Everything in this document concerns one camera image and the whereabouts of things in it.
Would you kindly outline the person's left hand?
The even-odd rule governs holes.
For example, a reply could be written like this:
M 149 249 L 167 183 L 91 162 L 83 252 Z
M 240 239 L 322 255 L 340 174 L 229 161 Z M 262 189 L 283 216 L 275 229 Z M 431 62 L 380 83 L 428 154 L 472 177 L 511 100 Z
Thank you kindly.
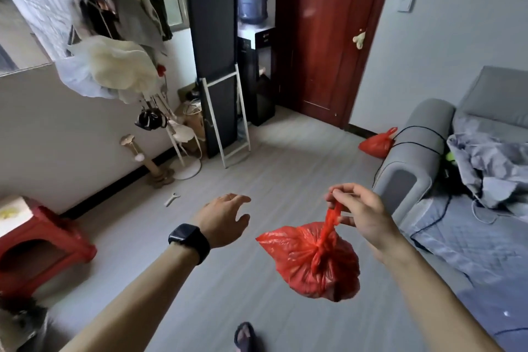
M 241 237 L 234 230 L 242 205 L 251 202 L 245 195 L 226 194 L 217 197 L 201 208 L 191 224 L 199 227 L 208 239 L 211 249 L 227 246 Z

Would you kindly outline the person's right hand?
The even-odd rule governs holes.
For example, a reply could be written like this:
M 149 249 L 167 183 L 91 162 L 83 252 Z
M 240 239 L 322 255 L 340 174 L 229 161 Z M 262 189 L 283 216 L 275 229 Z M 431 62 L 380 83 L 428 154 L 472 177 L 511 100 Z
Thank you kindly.
M 328 193 L 345 193 L 345 211 L 338 217 L 339 223 L 355 227 L 383 263 L 402 235 L 380 196 L 357 183 L 334 185 Z

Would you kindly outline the person's left forearm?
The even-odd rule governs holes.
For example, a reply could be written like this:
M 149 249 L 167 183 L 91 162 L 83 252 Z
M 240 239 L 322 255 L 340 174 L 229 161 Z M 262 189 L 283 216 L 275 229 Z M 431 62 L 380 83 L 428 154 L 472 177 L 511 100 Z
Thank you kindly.
M 59 352 L 144 352 L 198 262 L 195 249 L 171 243 Z

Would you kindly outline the person's right forearm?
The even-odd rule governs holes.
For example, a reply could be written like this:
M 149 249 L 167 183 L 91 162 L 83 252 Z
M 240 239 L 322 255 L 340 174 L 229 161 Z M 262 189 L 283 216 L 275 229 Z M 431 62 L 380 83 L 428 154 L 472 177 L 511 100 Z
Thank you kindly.
M 404 237 L 377 249 L 431 352 L 504 352 Z

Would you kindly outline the black smartwatch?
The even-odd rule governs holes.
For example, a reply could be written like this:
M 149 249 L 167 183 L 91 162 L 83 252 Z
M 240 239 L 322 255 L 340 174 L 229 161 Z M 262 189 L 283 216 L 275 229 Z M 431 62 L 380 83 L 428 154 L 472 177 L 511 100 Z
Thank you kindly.
M 211 251 L 210 243 L 199 227 L 189 223 L 180 224 L 169 234 L 168 244 L 172 243 L 194 249 L 199 256 L 198 266 L 202 264 Z

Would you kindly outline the grey sofa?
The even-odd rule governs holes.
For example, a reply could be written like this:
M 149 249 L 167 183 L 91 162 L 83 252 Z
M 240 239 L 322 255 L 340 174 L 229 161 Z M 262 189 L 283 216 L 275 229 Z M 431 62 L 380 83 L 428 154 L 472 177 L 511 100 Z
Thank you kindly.
M 395 135 L 394 146 L 373 183 L 374 192 L 381 196 L 402 231 L 402 224 L 409 218 L 412 208 L 427 198 L 466 196 L 475 207 L 485 208 L 462 183 L 447 146 L 457 113 L 528 129 L 528 70 L 484 66 L 457 106 L 444 100 L 428 99 L 414 109 L 404 128 Z M 487 210 L 517 218 L 507 211 Z

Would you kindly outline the brown paper bag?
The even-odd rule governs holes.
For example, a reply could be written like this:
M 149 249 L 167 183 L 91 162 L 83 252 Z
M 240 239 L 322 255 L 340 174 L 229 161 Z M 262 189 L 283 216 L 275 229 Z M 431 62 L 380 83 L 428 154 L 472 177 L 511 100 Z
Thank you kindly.
M 201 147 L 202 154 L 207 156 L 207 138 L 205 134 L 202 105 L 200 100 L 183 102 L 181 107 L 184 124 L 194 130 Z

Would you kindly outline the small black hanging bag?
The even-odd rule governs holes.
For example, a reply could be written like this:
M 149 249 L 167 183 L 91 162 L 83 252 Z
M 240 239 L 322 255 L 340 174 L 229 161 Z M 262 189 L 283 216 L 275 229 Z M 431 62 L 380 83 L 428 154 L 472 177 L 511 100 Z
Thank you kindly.
M 134 124 L 143 130 L 153 131 L 166 128 L 168 119 L 159 108 L 142 108 Z

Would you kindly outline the blue quilted sofa cover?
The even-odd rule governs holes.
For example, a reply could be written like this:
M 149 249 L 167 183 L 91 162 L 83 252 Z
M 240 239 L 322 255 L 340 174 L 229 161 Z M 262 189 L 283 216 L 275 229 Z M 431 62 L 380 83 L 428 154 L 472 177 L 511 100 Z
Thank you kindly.
M 471 287 L 457 296 L 505 352 L 528 352 L 527 223 L 440 195 L 418 202 L 402 228 L 465 275 Z

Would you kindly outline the crumpled grey-blue blanket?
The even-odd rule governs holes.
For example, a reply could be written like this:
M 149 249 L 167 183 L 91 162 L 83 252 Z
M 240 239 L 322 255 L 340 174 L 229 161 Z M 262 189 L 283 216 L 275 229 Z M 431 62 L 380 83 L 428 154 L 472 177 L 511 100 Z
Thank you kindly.
M 528 129 L 457 113 L 452 131 L 447 146 L 473 197 L 528 222 Z

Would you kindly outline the red-brown wooden door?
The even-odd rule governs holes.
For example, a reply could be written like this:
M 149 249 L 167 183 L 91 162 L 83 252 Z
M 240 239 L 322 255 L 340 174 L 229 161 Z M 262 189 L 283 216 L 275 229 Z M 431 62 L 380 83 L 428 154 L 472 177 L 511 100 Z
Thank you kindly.
M 278 102 L 338 128 L 350 118 L 385 0 L 276 0 Z M 366 31 L 362 50 L 353 37 Z

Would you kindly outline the white-framed standing mirror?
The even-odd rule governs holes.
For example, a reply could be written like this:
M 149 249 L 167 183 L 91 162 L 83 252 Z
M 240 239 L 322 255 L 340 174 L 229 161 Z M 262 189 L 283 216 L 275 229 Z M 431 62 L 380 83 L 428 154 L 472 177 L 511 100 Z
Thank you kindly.
M 251 151 L 238 66 L 238 0 L 186 0 L 207 155 L 226 169 Z

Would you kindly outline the red plastic stool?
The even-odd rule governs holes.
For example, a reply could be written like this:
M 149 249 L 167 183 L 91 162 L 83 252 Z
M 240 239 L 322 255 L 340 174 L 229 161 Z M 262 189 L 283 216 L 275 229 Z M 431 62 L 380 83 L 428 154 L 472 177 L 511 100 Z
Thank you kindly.
M 76 223 L 26 198 L 33 217 L 0 237 L 0 296 L 30 298 L 65 269 L 91 262 L 96 246 Z

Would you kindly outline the cream white hanging garment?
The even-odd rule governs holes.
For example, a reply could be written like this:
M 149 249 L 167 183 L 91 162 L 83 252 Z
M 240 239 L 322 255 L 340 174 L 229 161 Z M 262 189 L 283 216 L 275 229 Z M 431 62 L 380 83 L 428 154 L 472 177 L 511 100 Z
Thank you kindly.
M 157 68 L 141 45 L 93 35 L 68 45 L 71 57 L 56 62 L 62 82 L 85 97 L 120 99 L 126 104 L 161 90 Z

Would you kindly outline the white box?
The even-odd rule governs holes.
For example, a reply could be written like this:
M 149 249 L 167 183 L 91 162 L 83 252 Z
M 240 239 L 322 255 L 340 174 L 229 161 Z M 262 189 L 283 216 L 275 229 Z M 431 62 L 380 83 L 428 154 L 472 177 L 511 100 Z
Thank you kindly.
M 33 217 L 33 212 L 23 196 L 0 199 L 0 237 L 5 236 Z

